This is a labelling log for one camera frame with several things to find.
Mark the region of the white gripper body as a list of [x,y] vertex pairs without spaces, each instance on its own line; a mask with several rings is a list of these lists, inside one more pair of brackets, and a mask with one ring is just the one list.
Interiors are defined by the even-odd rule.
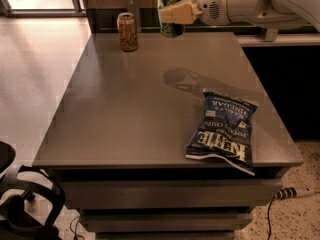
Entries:
[[197,0],[202,11],[200,20],[206,25],[218,26],[230,23],[227,13],[227,0]]

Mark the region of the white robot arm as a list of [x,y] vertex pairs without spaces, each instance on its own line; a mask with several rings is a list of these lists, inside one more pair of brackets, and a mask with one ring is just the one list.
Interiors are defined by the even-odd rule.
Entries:
[[164,23],[206,25],[249,23],[263,28],[320,31],[320,0],[181,0],[159,10]]

